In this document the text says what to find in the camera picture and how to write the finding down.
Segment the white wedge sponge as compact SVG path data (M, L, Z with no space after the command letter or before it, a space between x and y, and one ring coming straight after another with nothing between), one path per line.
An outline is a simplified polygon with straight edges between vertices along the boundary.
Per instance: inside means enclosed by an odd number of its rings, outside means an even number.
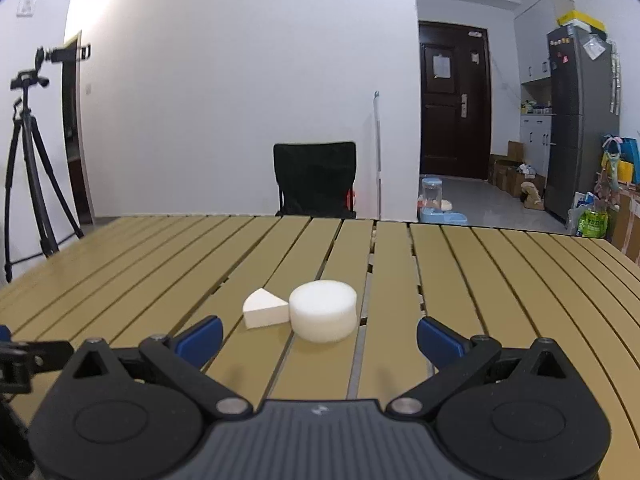
M245 299L242 312L249 330L290 322L288 302L264 288L256 289Z

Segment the white round sponge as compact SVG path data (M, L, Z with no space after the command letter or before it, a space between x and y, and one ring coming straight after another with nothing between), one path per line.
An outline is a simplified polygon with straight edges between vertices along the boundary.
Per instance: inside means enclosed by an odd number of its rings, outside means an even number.
M359 323L358 295L349 284L319 280L298 286L288 298L296 336L315 344L345 339Z

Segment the blue pet water feeder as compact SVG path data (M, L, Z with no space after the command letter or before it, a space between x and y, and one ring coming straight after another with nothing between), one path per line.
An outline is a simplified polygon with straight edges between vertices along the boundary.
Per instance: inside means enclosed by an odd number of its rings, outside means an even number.
M425 224L442 224L443 226L467 226L468 218L461 212L454 211L452 203L442 197L444 187L442 179L434 176L423 176L420 180L418 195L418 219Z

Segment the green bag on floor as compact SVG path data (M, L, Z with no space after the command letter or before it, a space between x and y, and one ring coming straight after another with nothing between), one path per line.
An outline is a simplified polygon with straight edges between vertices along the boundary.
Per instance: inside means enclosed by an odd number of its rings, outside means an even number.
M576 235L585 238L605 238L608 232L608 212L587 208L579 216Z

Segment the black folding chair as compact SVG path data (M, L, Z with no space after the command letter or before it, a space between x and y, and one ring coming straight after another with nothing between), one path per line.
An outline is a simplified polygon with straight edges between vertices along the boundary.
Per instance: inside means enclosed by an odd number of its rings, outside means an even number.
M273 145L278 216L355 219L357 147L352 141Z

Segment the dark brown door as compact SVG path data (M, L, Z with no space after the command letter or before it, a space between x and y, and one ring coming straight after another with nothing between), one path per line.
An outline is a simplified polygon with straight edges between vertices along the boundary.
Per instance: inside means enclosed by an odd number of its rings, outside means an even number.
M485 180L491 148L488 32L420 21L422 174Z

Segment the white kitchen cabinets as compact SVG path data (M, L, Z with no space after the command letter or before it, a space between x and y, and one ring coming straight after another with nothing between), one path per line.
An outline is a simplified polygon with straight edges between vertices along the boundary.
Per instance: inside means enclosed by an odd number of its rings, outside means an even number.
M555 0L539 0L514 20L521 81L520 141L524 162L547 177L551 133L551 68L547 35L556 29Z

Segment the grey refrigerator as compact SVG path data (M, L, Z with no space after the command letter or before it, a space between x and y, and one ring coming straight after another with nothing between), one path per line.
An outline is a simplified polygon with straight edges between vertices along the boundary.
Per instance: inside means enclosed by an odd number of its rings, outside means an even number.
M620 132L620 118L612 46L573 25L549 32L547 40L552 117L544 206L566 220L575 194L593 190L604 138Z

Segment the phone holder on tripod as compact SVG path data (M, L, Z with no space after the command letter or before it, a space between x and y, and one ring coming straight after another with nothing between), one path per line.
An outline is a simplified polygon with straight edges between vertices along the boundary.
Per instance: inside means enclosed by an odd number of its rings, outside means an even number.
M91 46L65 47L44 50L39 48L35 55L35 66L39 67L44 62L50 63L77 63L88 60L91 55Z

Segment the yellow box on refrigerator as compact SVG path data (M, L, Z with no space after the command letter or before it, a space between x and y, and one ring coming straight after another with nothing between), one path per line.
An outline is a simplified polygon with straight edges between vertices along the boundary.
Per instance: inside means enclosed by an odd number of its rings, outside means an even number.
M606 32L605 24L603 24L596 18L593 18L592 16L577 10L570 10L567 13L559 16L556 19L556 22L560 26L574 25L581 27L582 29L589 30L590 32L592 32L593 30Z

